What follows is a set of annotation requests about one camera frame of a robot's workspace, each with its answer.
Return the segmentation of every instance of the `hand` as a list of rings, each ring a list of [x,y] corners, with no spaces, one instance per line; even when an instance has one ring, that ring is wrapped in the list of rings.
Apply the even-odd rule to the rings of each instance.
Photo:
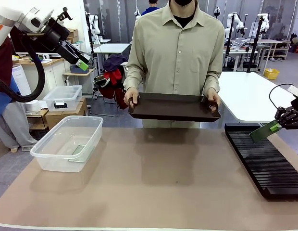
[[[134,104],[137,104],[137,98],[138,98],[139,94],[138,94],[138,90],[134,87],[130,87],[124,96],[124,102],[126,103],[126,105],[130,106],[131,108],[134,108]]]
[[[216,90],[214,88],[209,88],[208,90],[208,100],[210,102],[216,102],[218,107],[220,107],[222,100],[220,96],[217,94]],[[216,111],[216,106],[211,106],[210,107],[212,113]]]

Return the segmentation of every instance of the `black undershirt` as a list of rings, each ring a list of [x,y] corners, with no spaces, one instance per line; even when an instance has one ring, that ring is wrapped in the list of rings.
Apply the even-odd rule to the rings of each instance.
[[[190,21],[192,21],[192,19],[194,18],[194,14],[192,16],[189,16],[188,18],[180,18],[177,16],[174,16],[174,18],[178,21],[182,28],[184,28]]]

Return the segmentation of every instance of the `black face mask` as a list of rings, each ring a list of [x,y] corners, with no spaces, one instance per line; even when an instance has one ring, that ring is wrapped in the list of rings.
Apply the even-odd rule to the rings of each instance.
[[[180,6],[186,6],[191,3],[192,0],[174,0]]]

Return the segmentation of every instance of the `black dish rack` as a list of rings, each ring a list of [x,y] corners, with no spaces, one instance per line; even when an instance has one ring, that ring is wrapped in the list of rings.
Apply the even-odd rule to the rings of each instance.
[[[225,132],[261,195],[268,200],[298,200],[298,172],[268,140],[254,143],[259,125],[226,124]]]

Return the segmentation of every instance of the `man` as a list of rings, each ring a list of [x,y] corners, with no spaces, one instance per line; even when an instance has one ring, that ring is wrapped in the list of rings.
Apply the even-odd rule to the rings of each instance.
[[[170,0],[166,7],[136,21],[125,102],[137,103],[138,86],[145,92],[205,95],[221,104],[224,27],[202,12],[197,0]],[[143,120],[145,128],[199,128],[199,123]]]
[[[158,0],[149,0],[149,5],[150,7],[147,8],[142,14],[141,16],[147,14],[147,13],[150,13],[150,12],[153,12],[155,10],[158,10],[159,8],[157,7],[158,5]]]
[[[10,88],[19,93],[19,89],[12,77],[12,45],[7,37],[0,46],[0,79]],[[29,134],[28,122],[24,105],[13,101],[0,89],[0,139],[12,153],[16,153],[21,146],[23,151],[30,149],[37,143]]]

